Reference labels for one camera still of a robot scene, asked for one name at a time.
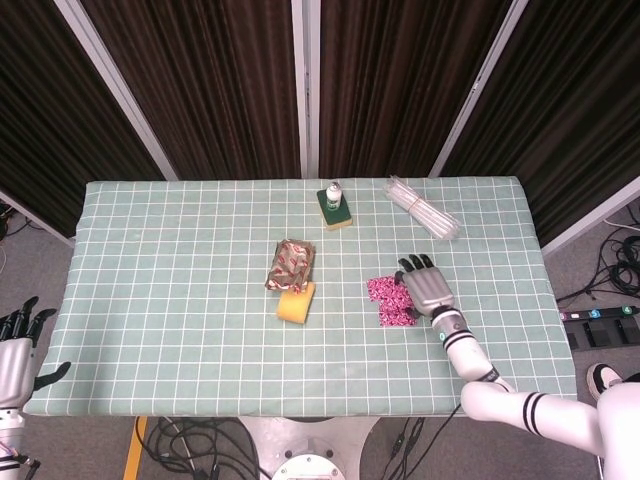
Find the snack package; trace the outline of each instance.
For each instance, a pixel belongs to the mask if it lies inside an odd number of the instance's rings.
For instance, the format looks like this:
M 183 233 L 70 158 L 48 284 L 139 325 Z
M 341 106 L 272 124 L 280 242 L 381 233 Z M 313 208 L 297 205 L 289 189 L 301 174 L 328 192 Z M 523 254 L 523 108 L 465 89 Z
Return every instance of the snack package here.
M 302 292 L 307 287 L 315 247 L 302 240 L 285 239 L 278 243 L 265 287 L 268 290 Z

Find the small bottle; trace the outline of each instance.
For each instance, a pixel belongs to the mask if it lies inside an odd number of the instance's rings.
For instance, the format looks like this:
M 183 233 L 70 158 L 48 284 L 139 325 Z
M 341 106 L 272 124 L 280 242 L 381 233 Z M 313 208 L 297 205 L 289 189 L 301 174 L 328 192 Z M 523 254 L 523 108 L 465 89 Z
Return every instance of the small bottle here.
M 342 189 L 338 182 L 331 182 L 327 188 L 327 210 L 337 210 L 342 199 Z

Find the pink package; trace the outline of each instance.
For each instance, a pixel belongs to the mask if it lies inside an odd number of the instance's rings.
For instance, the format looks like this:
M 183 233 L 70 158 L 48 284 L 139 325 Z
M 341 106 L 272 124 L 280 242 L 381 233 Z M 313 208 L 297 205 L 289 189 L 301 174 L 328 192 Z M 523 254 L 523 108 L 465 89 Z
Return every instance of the pink package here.
M 369 299 L 372 302 L 380 302 L 380 325 L 408 326 L 415 325 L 416 320 L 406 312 L 407 308 L 413 308 L 413 302 L 409 296 L 407 287 L 400 283 L 394 284 L 394 277 L 372 278 L 367 282 Z

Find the yellow sponge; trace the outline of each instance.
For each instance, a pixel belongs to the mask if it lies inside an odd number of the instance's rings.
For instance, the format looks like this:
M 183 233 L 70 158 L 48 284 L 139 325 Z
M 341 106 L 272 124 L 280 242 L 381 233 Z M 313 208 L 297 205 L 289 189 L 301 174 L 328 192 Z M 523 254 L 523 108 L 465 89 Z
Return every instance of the yellow sponge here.
M 315 290 L 316 284 L 307 282 L 307 288 L 304 292 L 293 293 L 291 290 L 284 292 L 280 296 L 280 303 L 278 303 L 276 310 L 278 318 L 289 322 L 304 323 Z

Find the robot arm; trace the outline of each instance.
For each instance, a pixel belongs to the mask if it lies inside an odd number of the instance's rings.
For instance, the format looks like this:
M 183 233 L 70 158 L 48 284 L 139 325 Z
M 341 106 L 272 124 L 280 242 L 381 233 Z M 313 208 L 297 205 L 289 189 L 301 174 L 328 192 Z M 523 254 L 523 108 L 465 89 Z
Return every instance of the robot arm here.
M 467 383 L 461 403 L 469 417 L 508 423 L 534 435 L 575 446 L 603 456 L 604 447 L 595 408 L 538 392 L 517 393 L 498 373 L 469 330 L 442 273 L 426 255 L 400 259 L 404 282 L 415 306 L 416 318 L 424 315 L 442 341 L 457 374 Z
M 36 377 L 35 349 L 44 322 L 56 310 L 48 309 L 30 320 L 38 297 L 29 299 L 20 310 L 0 318 L 0 479 L 18 478 L 21 464 L 39 466 L 20 453 L 24 417 L 22 407 L 35 390 L 60 380 L 71 364 L 63 363 L 56 372 Z

